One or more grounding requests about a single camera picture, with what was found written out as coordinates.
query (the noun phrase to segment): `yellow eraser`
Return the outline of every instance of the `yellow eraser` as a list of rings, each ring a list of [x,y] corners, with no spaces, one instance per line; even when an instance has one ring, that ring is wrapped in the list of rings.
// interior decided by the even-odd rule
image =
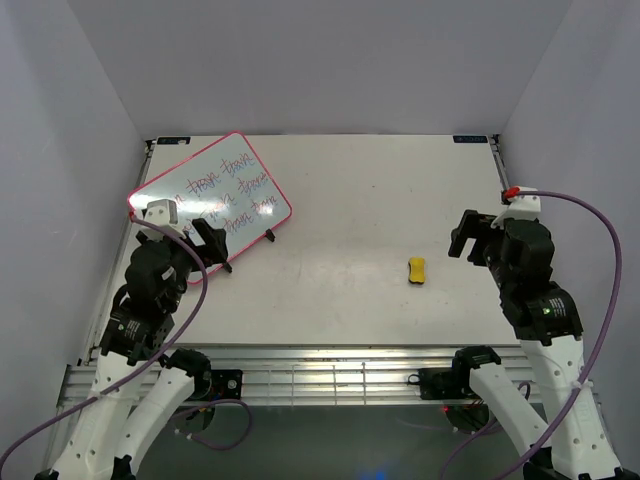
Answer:
[[[411,257],[409,259],[409,282],[422,285],[426,276],[424,274],[425,261],[422,257]]]

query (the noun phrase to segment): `red cable tip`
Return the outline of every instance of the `red cable tip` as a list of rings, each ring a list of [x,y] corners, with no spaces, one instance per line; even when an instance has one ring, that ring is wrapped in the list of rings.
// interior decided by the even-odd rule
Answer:
[[[509,199],[513,198],[520,193],[520,187],[511,187],[510,189],[504,192],[504,198]]]

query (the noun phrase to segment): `white table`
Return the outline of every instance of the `white table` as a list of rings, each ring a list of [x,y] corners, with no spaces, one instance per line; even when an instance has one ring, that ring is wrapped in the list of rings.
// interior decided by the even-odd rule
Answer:
[[[146,179],[217,138],[156,145]],[[210,277],[208,298],[181,344],[516,344],[488,270],[447,257],[465,209],[501,208],[489,144],[455,144],[451,136],[248,138],[294,213],[274,232],[275,243],[259,242],[232,262],[231,275]],[[124,283],[136,231],[108,298]],[[427,261],[422,286],[407,282],[412,256]],[[183,297],[177,325],[199,291]]]

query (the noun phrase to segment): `gray floor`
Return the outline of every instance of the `gray floor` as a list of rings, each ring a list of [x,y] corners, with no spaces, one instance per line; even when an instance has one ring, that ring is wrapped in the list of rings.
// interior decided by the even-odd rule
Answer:
[[[174,435],[158,437],[139,480],[174,479],[437,479],[461,434],[430,432],[400,424],[446,426],[439,407],[341,407],[254,409],[254,430],[228,452],[213,452]],[[244,428],[239,408],[219,409],[206,432],[217,443]],[[503,434],[480,438],[459,455],[448,480],[489,480],[517,458]],[[510,480],[521,479],[521,474]]]

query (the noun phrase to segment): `white board with pink border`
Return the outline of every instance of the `white board with pink border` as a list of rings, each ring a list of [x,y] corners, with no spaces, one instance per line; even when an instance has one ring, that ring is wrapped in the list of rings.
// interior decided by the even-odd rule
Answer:
[[[129,207],[138,217],[149,202],[169,198],[179,226],[196,245],[202,239],[191,220],[204,218],[227,232],[229,261],[287,220],[291,204],[244,135],[230,133],[134,190]],[[213,273],[221,268],[208,269]],[[199,272],[190,283],[201,282]]]

